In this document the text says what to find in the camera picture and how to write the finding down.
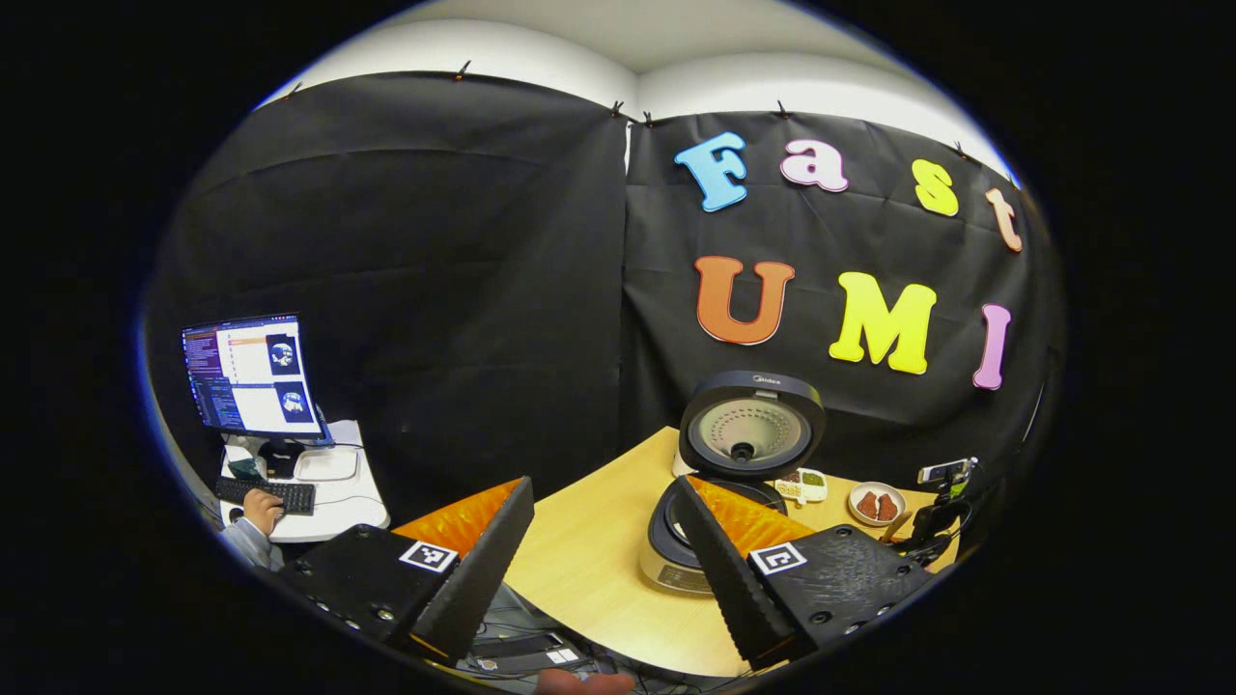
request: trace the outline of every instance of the desk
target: desk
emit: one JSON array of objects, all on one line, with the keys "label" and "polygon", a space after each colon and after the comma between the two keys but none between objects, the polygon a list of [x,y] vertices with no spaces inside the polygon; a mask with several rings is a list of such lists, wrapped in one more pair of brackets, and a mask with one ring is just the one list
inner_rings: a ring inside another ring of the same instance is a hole
[{"label": "desk", "polygon": [[[625,657],[681,673],[735,676],[749,667],[738,655],[717,600],[661,589],[639,569],[649,518],[674,481],[670,466],[677,445],[679,432],[665,428],[536,502],[506,582],[566,627]],[[879,538],[883,528],[864,527],[847,507],[858,482],[826,477],[828,497],[801,510],[787,502],[790,517],[817,531],[850,523]],[[929,492],[901,493],[915,511],[936,498]],[[955,558],[954,542],[929,569]]]},{"label": "desk", "polygon": [[[346,444],[361,444],[361,428],[356,420],[340,420],[329,423],[331,437],[336,441]],[[252,437],[230,438],[229,444],[243,446],[250,455],[257,456],[258,448],[263,439]],[[284,514],[274,522],[274,532],[271,533],[273,543],[316,543],[330,540],[341,532],[358,524],[367,523],[378,528],[391,524],[391,516],[387,513],[378,486],[373,482],[373,471],[370,470],[370,461],[365,456],[365,449],[356,449],[356,472],[345,480],[330,480],[314,482],[318,490],[314,492],[313,514]],[[222,476],[234,477],[227,467],[227,454],[224,453]],[[304,482],[300,480],[279,480],[278,482]],[[222,513],[224,524],[231,524],[227,514],[239,505],[219,501],[219,511]]]}]

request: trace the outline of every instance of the wooden table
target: wooden table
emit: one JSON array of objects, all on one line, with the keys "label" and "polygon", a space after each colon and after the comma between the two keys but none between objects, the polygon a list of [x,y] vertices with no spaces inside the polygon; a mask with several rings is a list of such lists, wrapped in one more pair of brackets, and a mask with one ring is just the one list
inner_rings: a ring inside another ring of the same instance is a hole
[{"label": "wooden table", "polygon": [[[665,428],[601,470],[536,502],[536,516],[515,553],[506,581],[538,608],[625,657],[681,673],[730,678],[745,673],[712,596],[676,592],[649,581],[639,569],[648,522],[674,481],[670,466],[679,432]],[[879,538],[884,529],[860,524],[845,498],[858,485],[824,476],[828,498],[790,517],[824,529],[850,523]],[[910,510],[933,493],[902,490]],[[908,533],[908,522],[897,535]],[[957,558],[957,543],[932,563]]]}]

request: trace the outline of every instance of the letter m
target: letter m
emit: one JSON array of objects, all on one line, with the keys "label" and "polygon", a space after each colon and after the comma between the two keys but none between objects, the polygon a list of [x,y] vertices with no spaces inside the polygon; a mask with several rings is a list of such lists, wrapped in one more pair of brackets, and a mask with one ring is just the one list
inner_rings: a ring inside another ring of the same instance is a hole
[{"label": "letter m", "polygon": [[896,341],[897,350],[889,356],[889,367],[907,373],[926,372],[927,323],[936,304],[936,292],[922,284],[907,284],[890,312],[874,277],[847,272],[837,282],[845,288],[845,318],[840,338],[828,346],[828,354],[838,360],[860,361],[859,336],[865,334],[873,365],[879,365]]}]

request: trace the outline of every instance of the gray sleeve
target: gray sleeve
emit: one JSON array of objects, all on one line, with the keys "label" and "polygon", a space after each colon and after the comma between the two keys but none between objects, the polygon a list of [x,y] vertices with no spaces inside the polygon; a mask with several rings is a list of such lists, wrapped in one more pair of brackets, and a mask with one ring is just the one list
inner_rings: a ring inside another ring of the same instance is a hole
[{"label": "gray sleeve", "polygon": [[248,519],[243,517],[236,519],[236,523],[229,524],[219,535],[242,559],[271,571],[283,569],[283,552],[273,545],[261,531],[257,531],[257,527]]}]

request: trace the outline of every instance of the white desk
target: white desk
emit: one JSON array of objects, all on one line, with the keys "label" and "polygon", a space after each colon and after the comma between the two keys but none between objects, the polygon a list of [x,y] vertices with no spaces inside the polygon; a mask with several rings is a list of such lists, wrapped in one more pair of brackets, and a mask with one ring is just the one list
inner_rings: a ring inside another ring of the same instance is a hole
[{"label": "white desk", "polygon": [[[330,428],[331,437],[340,444],[365,444],[361,441],[361,428],[356,420],[334,422],[329,423],[328,427]],[[255,459],[257,459],[258,448],[265,441],[265,439],[253,437],[230,437],[227,439],[227,444],[243,446]],[[318,487],[314,493],[313,514],[283,514],[282,518],[274,522],[274,532],[271,533],[272,542],[316,543],[330,540],[358,523],[367,523],[377,528],[387,528],[391,524],[391,514],[387,513],[382,496],[378,493],[378,486],[373,481],[373,472],[370,470],[365,449],[353,449],[352,446],[346,446],[345,449],[357,453],[356,472],[352,477],[313,482]],[[226,451],[224,451],[222,471],[220,475],[235,477],[231,469],[227,467]],[[290,479],[277,480],[276,482],[305,481]],[[222,514],[224,524],[231,524],[227,516],[236,507],[239,505],[224,502],[222,500],[219,501],[219,511]]]}]

